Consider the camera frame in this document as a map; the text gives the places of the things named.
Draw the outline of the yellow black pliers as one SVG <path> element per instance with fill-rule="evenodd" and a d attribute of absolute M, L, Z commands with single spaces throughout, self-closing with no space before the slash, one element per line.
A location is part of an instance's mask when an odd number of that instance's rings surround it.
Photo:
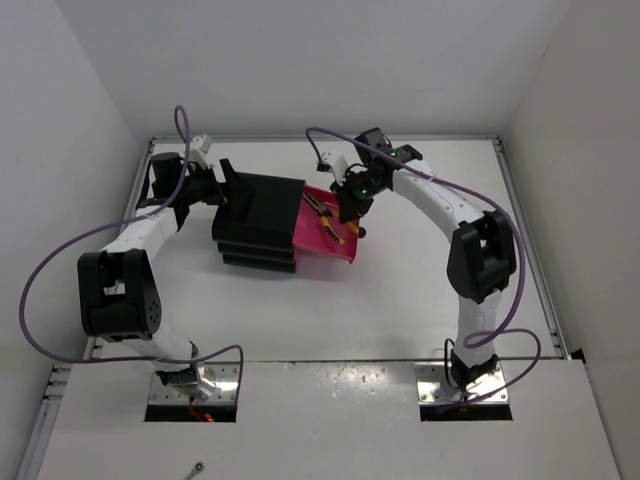
<path fill-rule="evenodd" d="M 323 230 L 327 234 L 327 236 L 336 244 L 342 246 L 345 244 L 345 240 L 338 235 L 335 230 L 331 226 L 330 218 L 334 217 L 334 211 L 331 210 L 327 205 L 318 201 L 313 196 L 308 193 L 304 193 L 302 195 L 305 202 L 315 211 L 317 216 L 320 219 Z M 354 222 L 349 222 L 346 224 L 349 230 L 358 238 L 361 239 L 366 234 L 366 231 L 359 226 L 356 226 Z"/>

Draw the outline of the pink drawer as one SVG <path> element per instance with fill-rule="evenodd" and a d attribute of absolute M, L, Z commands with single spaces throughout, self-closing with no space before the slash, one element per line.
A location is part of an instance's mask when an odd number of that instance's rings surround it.
<path fill-rule="evenodd" d="M 332 192 L 306 185 L 293 233 L 296 252 L 352 263 L 366 229 L 358 220 L 342 224 L 339 213 L 337 197 Z"/>

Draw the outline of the black drawer cabinet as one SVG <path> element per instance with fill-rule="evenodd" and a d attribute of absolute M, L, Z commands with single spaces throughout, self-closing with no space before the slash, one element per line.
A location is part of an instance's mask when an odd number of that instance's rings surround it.
<path fill-rule="evenodd" d="M 297 271 L 293 233 L 305 182 L 300 179 L 238 172 L 255 189 L 244 221 L 218 207 L 211 236 L 227 265 L 283 273 Z"/>

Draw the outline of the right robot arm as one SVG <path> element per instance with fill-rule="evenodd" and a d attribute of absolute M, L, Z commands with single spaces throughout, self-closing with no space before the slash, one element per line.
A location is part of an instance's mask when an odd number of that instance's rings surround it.
<path fill-rule="evenodd" d="M 346 224 L 362 218 L 374 196 L 389 190 L 411 202 L 443 233 L 450 245 L 446 275 L 459 301 L 457 337 L 445 379 L 450 388 L 466 393 L 497 366 L 495 346 L 482 336 L 495 329 L 502 293 L 516 270 L 508 218 L 437 183 L 418 150 L 408 144 L 393 147 L 380 129 L 362 133 L 356 142 L 359 163 L 350 165 L 343 155 L 326 152 L 317 165 L 334 177 L 331 189 L 339 220 Z"/>

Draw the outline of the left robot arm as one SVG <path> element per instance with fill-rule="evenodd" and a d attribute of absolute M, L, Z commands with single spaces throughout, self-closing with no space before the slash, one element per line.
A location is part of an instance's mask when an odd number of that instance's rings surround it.
<path fill-rule="evenodd" d="M 150 158 L 135 205 L 136 221 L 99 252 L 77 262 L 85 333 L 134 352 L 154 365 L 161 383 L 191 400 L 218 393 L 214 374 L 194 342 L 174 333 L 162 318 L 151 267 L 164 243 L 183 227 L 190 208 L 203 203 L 239 214 L 255 193 L 230 161 L 221 159 L 217 181 L 203 155 L 185 160 L 175 152 Z"/>

